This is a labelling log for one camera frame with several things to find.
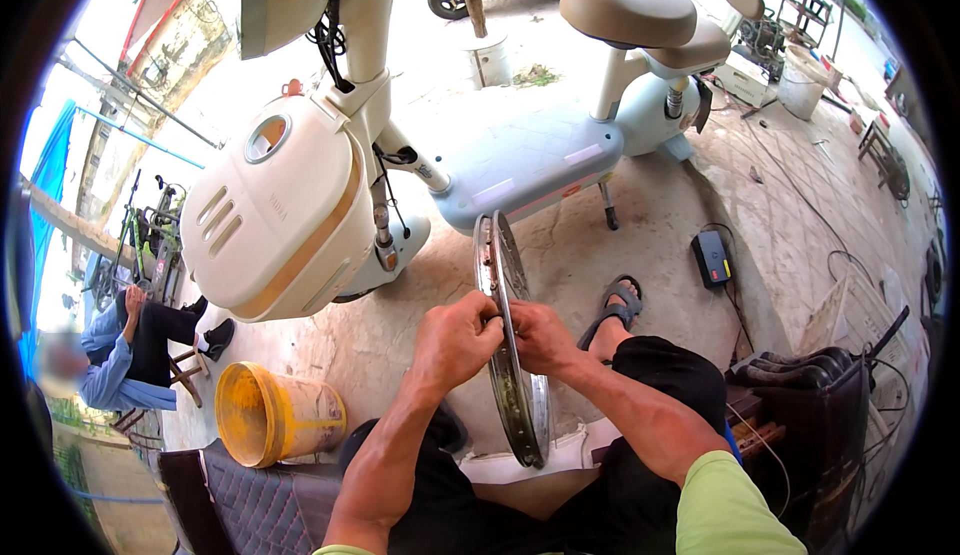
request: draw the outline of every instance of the black pants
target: black pants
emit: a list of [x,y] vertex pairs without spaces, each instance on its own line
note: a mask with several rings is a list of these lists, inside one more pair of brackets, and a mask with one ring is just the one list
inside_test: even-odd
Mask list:
[[[710,361],[663,338],[638,336],[620,343],[613,369],[687,405],[723,435],[726,386]],[[347,438],[342,470],[376,422],[365,422]],[[543,522],[476,497],[453,458],[438,448],[453,431],[452,420],[440,411],[427,426],[413,502],[390,530],[391,555],[674,551],[680,489],[643,465],[622,437],[606,451],[600,477]]]
[[[125,299],[127,291],[116,297],[120,323],[127,322]],[[174,343],[193,345],[194,333],[200,316],[182,309],[172,309],[158,302],[147,301],[140,307],[140,320],[130,345],[133,360],[125,378],[154,386],[170,388],[170,354],[167,339]]]

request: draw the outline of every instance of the black shoe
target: black shoe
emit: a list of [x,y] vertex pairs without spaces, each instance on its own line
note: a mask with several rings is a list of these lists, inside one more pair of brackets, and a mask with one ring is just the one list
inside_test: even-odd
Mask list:
[[460,417],[453,413],[453,409],[446,399],[439,402],[439,407],[437,412],[433,414],[430,426],[436,426],[440,429],[438,446],[447,453],[457,453],[467,446],[467,441],[470,439],[467,427],[464,426]]
[[231,345],[231,341],[234,340],[235,330],[236,323],[230,318],[223,320],[220,325],[212,330],[207,330],[203,333],[203,340],[210,347],[207,350],[200,351],[200,353],[213,361],[220,359],[227,347]]
[[181,311],[189,311],[190,313],[195,314],[198,318],[204,317],[204,312],[207,311],[207,297],[200,295],[197,299],[197,302],[192,305],[184,305],[180,308]]

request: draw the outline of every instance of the blue tarp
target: blue tarp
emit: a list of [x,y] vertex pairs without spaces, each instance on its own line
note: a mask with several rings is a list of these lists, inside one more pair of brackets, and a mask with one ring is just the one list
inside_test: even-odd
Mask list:
[[[67,99],[30,176],[30,182],[34,186],[50,195],[58,203],[64,198],[66,156],[70,147],[70,129],[73,127],[73,116],[76,111],[76,102]],[[32,210],[30,220],[33,224],[33,303],[30,306],[30,331],[24,333],[19,347],[23,371],[32,378],[34,352],[37,350],[37,309],[41,303],[43,266],[47,261],[47,251],[50,248],[50,237],[54,234],[54,226]]]

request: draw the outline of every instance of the hand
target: hand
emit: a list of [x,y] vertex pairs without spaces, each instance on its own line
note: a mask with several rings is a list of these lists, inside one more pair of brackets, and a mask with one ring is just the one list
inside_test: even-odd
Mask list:
[[126,319],[137,320],[140,316],[140,309],[147,300],[147,294],[140,290],[136,284],[126,287],[126,296],[124,297],[124,306],[126,307]]
[[437,403],[470,380],[503,342],[503,318],[494,300],[474,290],[452,305],[426,312],[416,328],[411,377]]
[[592,360],[586,351],[577,348],[552,307],[512,298],[510,318],[520,367],[530,374],[561,377],[571,365]]

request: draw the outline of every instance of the black charger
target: black charger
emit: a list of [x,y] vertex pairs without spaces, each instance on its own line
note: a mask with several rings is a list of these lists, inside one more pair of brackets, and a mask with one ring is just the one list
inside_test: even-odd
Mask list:
[[720,240],[720,232],[715,229],[700,232],[690,242],[693,255],[697,258],[703,288],[717,288],[730,280],[730,262]]

